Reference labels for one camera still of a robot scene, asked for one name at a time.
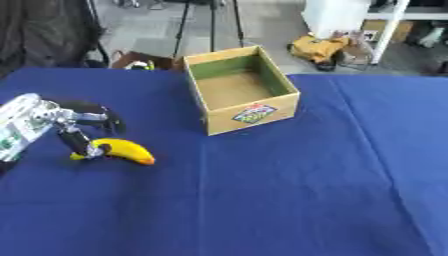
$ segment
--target box label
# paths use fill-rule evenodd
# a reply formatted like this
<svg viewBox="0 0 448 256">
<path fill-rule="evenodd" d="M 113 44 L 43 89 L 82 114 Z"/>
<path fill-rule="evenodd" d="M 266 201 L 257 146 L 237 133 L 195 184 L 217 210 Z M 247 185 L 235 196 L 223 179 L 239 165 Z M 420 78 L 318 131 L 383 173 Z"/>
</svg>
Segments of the box label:
<svg viewBox="0 0 448 256">
<path fill-rule="evenodd" d="M 246 108 L 243 112 L 239 113 L 232 119 L 235 121 L 240 121 L 248 124 L 255 124 L 270 114 L 277 111 L 276 108 L 273 108 L 268 105 L 263 104 L 254 104 L 248 108 Z"/>
</svg>

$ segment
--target bag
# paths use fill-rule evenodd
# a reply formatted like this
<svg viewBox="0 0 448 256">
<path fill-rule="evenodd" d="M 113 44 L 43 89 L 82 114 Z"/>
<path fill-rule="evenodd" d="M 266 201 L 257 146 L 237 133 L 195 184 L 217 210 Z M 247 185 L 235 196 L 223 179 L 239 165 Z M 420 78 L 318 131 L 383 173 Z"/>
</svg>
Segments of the bag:
<svg viewBox="0 0 448 256">
<path fill-rule="evenodd" d="M 0 77 L 20 66 L 85 66 L 95 49 L 108 65 L 92 0 L 0 2 Z"/>
<path fill-rule="evenodd" d="M 316 39 L 314 36 L 302 36 L 294 41 L 289 47 L 292 55 L 305 58 L 316 64 L 322 62 L 331 62 L 332 56 L 346 45 L 350 39 L 347 37 L 340 37 L 328 40 Z"/>
</svg>

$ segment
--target white cabinet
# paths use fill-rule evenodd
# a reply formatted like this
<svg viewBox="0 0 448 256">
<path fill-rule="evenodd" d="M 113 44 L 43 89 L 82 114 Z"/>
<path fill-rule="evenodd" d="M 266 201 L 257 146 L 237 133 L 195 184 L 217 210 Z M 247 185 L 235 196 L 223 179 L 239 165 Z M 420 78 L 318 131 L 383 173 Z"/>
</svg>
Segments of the white cabinet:
<svg viewBox="0 0 448 256">
<path fill-rule="evenodd" d="M 307 0 L 302 16 L 313 34 L 329 38 L 334 31 L 359 30 L 371 0 Z"/>
</svg>

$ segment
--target banana tip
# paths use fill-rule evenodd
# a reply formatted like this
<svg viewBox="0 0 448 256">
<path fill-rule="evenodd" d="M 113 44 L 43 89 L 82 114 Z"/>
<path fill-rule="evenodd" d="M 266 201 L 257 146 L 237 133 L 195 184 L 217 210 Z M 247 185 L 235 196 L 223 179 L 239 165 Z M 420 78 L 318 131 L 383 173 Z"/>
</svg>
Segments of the banana tip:
<svg viewBox="0 0 448 256">
<path fill-rule="evenodd" d="M 143 165 L 153 165 L 153 164 L 155 164 L 156 160 L 154 158 L 146 158 L 146 159 L 137 160 L 137 162 L 139 164 L 143 164 Z"/>
</svg>

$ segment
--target shelf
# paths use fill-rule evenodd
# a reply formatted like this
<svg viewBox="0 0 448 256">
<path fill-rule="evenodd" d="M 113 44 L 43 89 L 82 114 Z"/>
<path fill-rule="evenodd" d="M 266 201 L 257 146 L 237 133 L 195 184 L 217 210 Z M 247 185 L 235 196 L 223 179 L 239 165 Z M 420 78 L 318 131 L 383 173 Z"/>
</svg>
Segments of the shelf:
<svg viewBox="0 0 448 256">
<path fill-rule="evenodd" d="M 367 20 L 388 20 L 392 12 L 371 12 Z M 443 7 L 408 7 L 403 20 L 448 20 L 448 9 Z"/>
</svg>

